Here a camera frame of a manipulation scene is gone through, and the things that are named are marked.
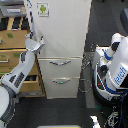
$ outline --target black panel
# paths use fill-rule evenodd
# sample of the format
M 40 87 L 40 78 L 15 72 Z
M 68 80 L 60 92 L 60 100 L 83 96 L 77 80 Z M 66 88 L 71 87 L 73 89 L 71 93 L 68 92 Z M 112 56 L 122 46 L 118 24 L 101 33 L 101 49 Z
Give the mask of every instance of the black panel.
M 28 28 L 29 28 L 28 19 L 24 17 L 21 25 L 21 30 L 27 30 Z
M 21 61 L 25 61 L 25 55 L 26 55 L 26 52 L 23 52 L 23 53 L 21 54 Z
M 15 17 L 12 25 L 12 29 L 18 29 L 20 25 L 21 17 Z
M 120 42 L 114 42 L 114 43 L 112 44 L 112 47 L 111 47 L 111 48 L 112 48 L 113 51 L 116 51 L 116 50 L 117 50 L 119 43 L 120 43 Z
M 16 75 L 12 76 L 9 81 L 10 81 L 11 83 L 13 83 L 15 77 L 16 77 Z
M 15 87 L 18 88 L 18 86 L 20 85 L 20 83 L 21 83 L 21 81 L 23 80 L 23 78 L 24 78 L 24 74 L 21 72 L 20 75 L 19 75 L 19 77 L 17 78 L 15 84 L 14 84 Z
M 9 18 L 2 18 L 1 19 L 1 22 L 0 22 L 0 31 L 7 30 L 8 19 Z

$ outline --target white robot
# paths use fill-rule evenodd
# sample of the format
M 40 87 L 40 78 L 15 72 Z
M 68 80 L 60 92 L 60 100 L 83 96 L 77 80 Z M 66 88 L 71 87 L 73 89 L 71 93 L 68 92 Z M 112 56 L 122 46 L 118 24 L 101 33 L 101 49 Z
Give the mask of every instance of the white robot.
M 105 104 L 117 104 L 128 89 L 128 37 L 112 36 L 110 47 L 96 47 L 92 69 L 93 90 Z
M 25 46 L 27 51 L 21 53 L 19 64 L 8 74 L 1 78 L 0 85 L 0 128 L 6 128 L 13 117 L 15 110 L 14 97 L 19 93 L 22 83 L 31 71 L 35 54 L 39 53 L 44 46 L 44 39 L 39 42 L 31 39 L 32 35 L 27 34 Z

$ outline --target white cabinet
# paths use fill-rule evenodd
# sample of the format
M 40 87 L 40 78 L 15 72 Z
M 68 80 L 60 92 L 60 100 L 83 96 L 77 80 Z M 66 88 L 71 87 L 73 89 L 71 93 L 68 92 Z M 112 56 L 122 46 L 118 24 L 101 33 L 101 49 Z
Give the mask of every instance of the white cabinet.
M 82 59 L 38 59 L 38 62 L 43 78 L 78 77 Z
M 78 92 L 78 78 L 43 79 L 48 99 L 76 98 Z
M 77 97 L 91 0 L 31 0 L 31 8 L 27 0 L 24 3 L 30 27 L 31 10 L 36 37 L 39 40 L 43 36 L 45 40 L 37 57 L 47 98 Z M 49 10 L 47 17 L 40 16 L 42 8 L 38 3 Z

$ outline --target robot body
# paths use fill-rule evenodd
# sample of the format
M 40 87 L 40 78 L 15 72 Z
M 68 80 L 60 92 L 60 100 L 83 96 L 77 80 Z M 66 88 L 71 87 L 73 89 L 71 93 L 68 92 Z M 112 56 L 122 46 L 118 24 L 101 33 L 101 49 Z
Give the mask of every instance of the robot body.
M 128 38 L 116 33 L 110 47 L 97 47 L 93 58 L 93 88 L 96 96 L 108 104 L 117 104 L 127 90 Z

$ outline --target green sign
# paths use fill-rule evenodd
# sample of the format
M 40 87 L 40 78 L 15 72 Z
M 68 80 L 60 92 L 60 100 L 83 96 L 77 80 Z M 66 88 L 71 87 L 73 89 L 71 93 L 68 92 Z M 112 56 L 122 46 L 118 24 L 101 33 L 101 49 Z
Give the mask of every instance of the green sign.
M 8 38 L 13 38 L 12 33 L 7 33 L 7 35 L 8 35 Z
M 0 75 L 4 75 L 4 74 L 7 74 L 7 73 L 0 73 Z
M 12 67 L 9 67 L 9 69 L 13 69 Z
M 6 55 L 0 55 L 1 57 L 6 57 Z
M 40 11 L 42 11 L 42 13 L 45 13 L 45 11 L 46 11 L 46 7 L 45 7 L 44 5 L 41 5 L 41 7 L 40 7 Z
M 15 58 L 20 58 L 20 53 L 13 53 Z

